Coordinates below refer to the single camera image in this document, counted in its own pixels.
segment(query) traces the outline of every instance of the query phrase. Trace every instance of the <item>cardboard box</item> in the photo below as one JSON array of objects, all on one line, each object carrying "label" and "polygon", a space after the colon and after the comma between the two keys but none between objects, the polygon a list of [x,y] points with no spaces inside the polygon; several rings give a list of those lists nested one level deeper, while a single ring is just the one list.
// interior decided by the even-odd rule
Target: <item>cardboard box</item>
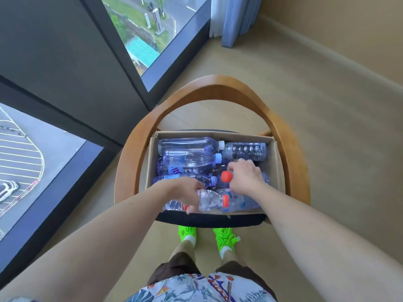
[{"label": "cardboard box", "polygon": [[[156,131],[150,139],[148,151],[148,168],[145,188],[151,186],[154,177],[157,174],[157,160],[160,158],[158,154],[158,141],[168,138],[191,138],[191,137],[210,137],[216,141],[224,140],[225,142],[264,142],[266,143],[267,153],[265,161],[257,162],[256,165],[270,176],[270,185],[280,192],[285,193],[284,173],[281,164],[279,149],[277,142],[273,137],[262,137],[256,135],[239,134],[235,132],[211,131],[211,130],[186,130],[186,131]],[[243,215],[251,213],[262,213],[263,210],[249,210],[242,212],[226,213],[228,215]],[[214,211],[201,212],[204,214],[225,214]]]}]

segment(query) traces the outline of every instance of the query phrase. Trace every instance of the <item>person's left hand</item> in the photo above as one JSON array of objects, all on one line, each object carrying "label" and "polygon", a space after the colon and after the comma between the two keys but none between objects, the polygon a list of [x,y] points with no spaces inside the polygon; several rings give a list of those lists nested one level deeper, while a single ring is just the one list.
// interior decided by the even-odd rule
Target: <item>person's left hand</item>
[{"label": "person's left hand", "polygon": [[201,182],[194,178],[179,177],[175,179],[165,179],[159,182],[165,182],[168,187],[169,199],[175,199],[183,203],[186,207],[186,213],[194,213],[199,209],[200,198],[196,190],[204,189]]}]

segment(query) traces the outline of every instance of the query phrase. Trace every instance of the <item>floor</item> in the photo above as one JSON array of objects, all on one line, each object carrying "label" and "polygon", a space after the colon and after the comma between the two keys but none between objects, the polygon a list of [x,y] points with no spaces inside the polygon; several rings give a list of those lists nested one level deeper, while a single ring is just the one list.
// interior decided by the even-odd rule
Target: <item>floor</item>
[{"label": "floor", "polygon": [[[305,153],[312,207],[403,263],[401,94],[308,50],[262,21],[239,38],[233,49],[222,48],[218,39],[209,40],[166,97],[209,74],[231,75],[243,81],[289,123]],[[198,116],[189,110],[197,110]],[[243,107],[220,101],[175,110],[160,128],[219,128],[250,134],[267,129]],[[118,159],[48,247],[113,205],[117,163]],[[262,224],[234,232],[242,238],[236,252],[274,289],[279,301],[322,301],[272,226]],[[124,301],[140,289],[178,243],[175,226],[155,222],[106,301]],[[199,230],[196,258],[203,274],[219,266],[212,230]]]}]

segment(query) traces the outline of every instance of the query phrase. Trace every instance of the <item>baseboard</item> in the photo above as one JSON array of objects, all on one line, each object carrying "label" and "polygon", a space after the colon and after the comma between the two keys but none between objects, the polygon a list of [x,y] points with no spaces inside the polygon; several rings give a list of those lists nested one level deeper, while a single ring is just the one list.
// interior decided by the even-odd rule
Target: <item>baseboard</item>
[{"label": "baseboard", "polygon": [[302,43],[303,45],[309,47],[311,50],[314,50],[342,65],[345,67],[349,68],[350,70],[355,71],[356,73],[363,75],[367,77],[368,79],[380,83],[393,91],[398,92],[399,94],[403,94],[403,86],[399,85],[398,83],[391,81],[390,79],[387,79],[386,77],[375,73],[374,71],[371,71],[370,69],[364,67],[363,65],[360,65],[359,63],[338,54],[332,49],[329,49],[328,47],[325,47],[324,45],[321,45],[315,40],[309,39],[308,37],[301,35],[300,33],[289,29],[288,27],[278,23],[277,21],[269,18],[268,16],[265,15],[259,15],[259,18],[262,20],[266,21],[268,24],[270,24],[274,29],[278,30],[279,32],[289,36],[290,38],[294,39],[295,41],[298,41],[299,43]]}]

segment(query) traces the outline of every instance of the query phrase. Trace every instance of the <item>curtain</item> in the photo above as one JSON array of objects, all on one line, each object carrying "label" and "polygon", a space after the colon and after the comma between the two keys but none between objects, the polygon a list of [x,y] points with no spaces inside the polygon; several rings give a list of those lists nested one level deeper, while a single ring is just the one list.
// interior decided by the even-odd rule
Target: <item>curtain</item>
[{"label": "curtain", "polygon": [[222,36],[221,45],[232,47],[255,23],[262,0],[211,0],[210,37]]}]

